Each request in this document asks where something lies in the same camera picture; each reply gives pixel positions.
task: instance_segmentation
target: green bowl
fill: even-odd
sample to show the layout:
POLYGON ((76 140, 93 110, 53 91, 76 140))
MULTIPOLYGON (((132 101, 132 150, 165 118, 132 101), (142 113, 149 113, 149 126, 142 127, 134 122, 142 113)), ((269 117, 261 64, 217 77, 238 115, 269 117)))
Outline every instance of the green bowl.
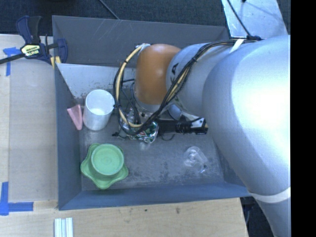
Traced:
POLYGON ((93 143, 80 169, 84 176, 102 190, 128 176, 123 150, 112 144, 93 143))

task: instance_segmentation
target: gray bin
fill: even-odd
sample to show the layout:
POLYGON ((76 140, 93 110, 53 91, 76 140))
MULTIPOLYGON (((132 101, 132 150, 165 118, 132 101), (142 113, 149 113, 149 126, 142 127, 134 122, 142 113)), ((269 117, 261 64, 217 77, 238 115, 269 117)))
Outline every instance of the gray bin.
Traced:
MULTIPOLYGON (((116 110, 108 125, 100 131, 86 127, 76 130, 67 113, 67 108, 84 102, 89 90, 105 88, 111 91, 110 87, 102 86, 106 66, 117 68, 135 45, 166 43, 184 48, 195 43, 227 39, 225 28, 54 16, 53 35, 55 39, 66 39, 69 47, 67 63, 99 65, 104 69, 83 66, 80 73, 72 70, 71 80, 64 71, 55 69, 60 210, 249 196, 207 136, 179 134, 170 141, 159 137, 152 144, 144 145, 112 136, 119 130, 116 110), (100 81, 94 81, 93 85, 80 83, 86 78, 84 73, 92 73, 100 81), (111 143, 120 146, 124 152, 129 175, 106 190, 96 188, 80 172, 80 164, 92 143, 111 143), (191 146, 199 147, 208 159, 204 173, 184 166, 184 152, 191 146)), ((133 68, 135 60, 129 65, 133 68)))

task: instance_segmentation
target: black floor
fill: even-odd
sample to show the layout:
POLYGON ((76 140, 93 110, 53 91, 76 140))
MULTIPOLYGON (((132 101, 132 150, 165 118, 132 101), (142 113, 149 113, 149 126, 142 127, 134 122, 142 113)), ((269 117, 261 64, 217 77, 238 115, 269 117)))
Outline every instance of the black floor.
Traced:
MULTIPOLYGON (((225 26, 221 0, 103 0, 119 18, 196 25, 225 26)), ((288 33, 291 33, 291 0, 277 0, 288 33)), ((52 35, 52 15, 116 17, 98 0, 0 0, 0 34, 16 34, 16 21, 42 16, 40 35, 52 35)), ((273 237, 267 219, 252 198, 241 199, 250 237, 273 237)))

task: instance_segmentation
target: wooden table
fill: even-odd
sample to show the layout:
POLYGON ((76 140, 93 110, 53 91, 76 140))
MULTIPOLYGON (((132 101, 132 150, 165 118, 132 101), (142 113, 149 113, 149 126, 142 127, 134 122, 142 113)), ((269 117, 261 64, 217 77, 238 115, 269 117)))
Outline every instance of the wooden table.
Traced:
MULTIPOLYGON (((9 170, 10 77, 5 68, 0 65, 0 182, 8 181, 9 170)), ((56 200, 36 201, 32 212, 0 216, 0 237, 51 237, 54 219, 68 217, 75 237, 248 237, 239 198, 70 211, 59 211, 56 200)))

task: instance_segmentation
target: clear plastic cup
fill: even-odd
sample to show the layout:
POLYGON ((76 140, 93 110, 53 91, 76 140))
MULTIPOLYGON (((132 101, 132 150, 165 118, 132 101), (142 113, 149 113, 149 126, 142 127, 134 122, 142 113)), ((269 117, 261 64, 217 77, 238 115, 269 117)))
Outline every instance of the clear plastic cup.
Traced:
POLYGON ((83 123, 93 131, 103 129, 109 122, 114 109, 114 97, 106 90, 91 91, 85 100, 83 123))

